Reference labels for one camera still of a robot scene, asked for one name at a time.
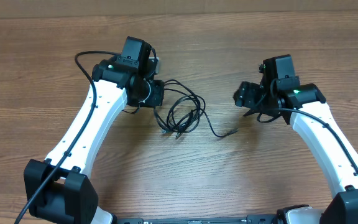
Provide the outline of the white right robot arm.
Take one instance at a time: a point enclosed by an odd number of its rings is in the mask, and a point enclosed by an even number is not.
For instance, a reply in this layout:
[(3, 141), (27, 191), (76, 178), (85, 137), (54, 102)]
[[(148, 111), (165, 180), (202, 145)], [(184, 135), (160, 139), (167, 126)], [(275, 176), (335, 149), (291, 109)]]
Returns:
[(242, 82), (234, 93), (246, 116), (283, 118), (299, 134), (328, 181), (332, 201), (325, 209), (294, 205), (261, 215), (257, 223), (358, 223), (358, 153), (333, 118), (326, 98), (313, 84), (302, 85), (291, 55), (265, 59), (260, 83)]

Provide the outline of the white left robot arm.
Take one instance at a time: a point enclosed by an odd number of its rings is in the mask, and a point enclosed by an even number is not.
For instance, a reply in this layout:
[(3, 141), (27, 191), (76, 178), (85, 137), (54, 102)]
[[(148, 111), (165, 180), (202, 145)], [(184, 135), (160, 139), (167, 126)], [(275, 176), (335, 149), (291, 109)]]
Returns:
[(156, 80), (159, 59), (146, 41), (127, 37), (123, 50), (87, 73), (85, 102), (61, 141), (43, 161), (31, 159), (24, 169), (25, 213), (53, 223), (117, 223), (99, 206), (90, 175), (98, 151), (126, 106), (154, 108), (163, 100), (163, 81)]

